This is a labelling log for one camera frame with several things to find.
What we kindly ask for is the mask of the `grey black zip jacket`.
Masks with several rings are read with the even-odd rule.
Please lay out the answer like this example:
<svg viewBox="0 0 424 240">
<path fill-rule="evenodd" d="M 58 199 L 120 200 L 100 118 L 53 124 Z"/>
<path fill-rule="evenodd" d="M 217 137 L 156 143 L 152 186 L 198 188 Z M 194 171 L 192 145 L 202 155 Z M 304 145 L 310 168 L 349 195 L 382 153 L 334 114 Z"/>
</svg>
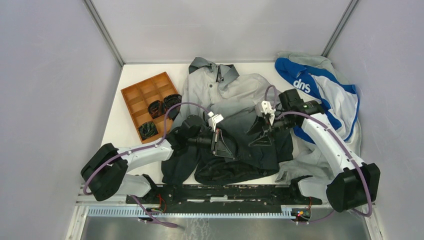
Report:
<svg viewBox="0 0 424 240">
<path fill-rule="evenodd" d="M 188 68 L 182 89 L 182 106 L 172 127 L 178 128 L 190 115 L 207 121 L 204 108 L 223 116 L 218 123 L 233 158 L 214 156 L 210 149 L 189 146 L 162 162 L 162 182 L 181 185 L 189 176 L 203 185 L 227 185 L 276 174 L 282 162 L 293 159 L 293 141 L 288 130 L 278 132 L 269 146 L 250 146 L 255 139 L 248 130 L 256 120 L 255 105 L 274 94 L 258 73 L 240 75 L 234 65 L 216 64 L 196 57 Z"/>
</svg>

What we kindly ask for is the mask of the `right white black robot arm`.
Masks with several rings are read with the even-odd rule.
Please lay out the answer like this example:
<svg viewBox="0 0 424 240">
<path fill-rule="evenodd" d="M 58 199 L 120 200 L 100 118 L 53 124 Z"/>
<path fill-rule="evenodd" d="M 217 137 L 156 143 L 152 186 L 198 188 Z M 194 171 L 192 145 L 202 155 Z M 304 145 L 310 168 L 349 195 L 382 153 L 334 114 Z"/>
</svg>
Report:
<svg viewBox="0 0 424 240">
<path fill-rule="evenodd" d="M 378 166 L 365 163 L 348 148 L 317 101 L 304 101 L 295 89 L 286 90 L 278 97 L 282 106 L 279 115 L 267 100 L 255 105 L 257 117 L 247 134 L 258 136 L 249 146 L 270 146 L 276 133 L 300 127 L 323 154 L 334 175 L 332 180 L 311 175 L 296 178 L 288 191 L 289 199 L 302 204 L 312 197 L 329 203 L 338 213 L 352 210 L 370 217 L 381 175 Z"/>
</svg>

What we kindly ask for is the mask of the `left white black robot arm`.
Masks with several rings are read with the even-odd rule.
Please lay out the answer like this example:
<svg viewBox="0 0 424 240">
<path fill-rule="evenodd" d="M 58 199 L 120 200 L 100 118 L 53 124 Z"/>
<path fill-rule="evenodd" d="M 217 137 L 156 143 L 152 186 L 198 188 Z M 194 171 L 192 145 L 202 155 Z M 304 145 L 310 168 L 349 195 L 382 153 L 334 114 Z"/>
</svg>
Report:
<svg viewBox="0 0 424 240">
<path fill-rule="evenodd" d="M 217 127 L 222 120 L 220 114 L 211 113 L 208 123 L 197 115 L 189 115 L 165 139 L 124 148 L 117 148 L 112 143 L 102 145 L 80 171 L 85 181 L 84 191 L 99 202 L 116 194 L 134 195 L 147 204 L 154 202 L 158 191 L 152 186 L 153 183 L 146 176 L 129 172 L 182 155 L 189 147 L 207 150 L 215 157 L 234 160 L 237 145 L 230 144 L 223 137 L 222 129 Z"/>
</svg>

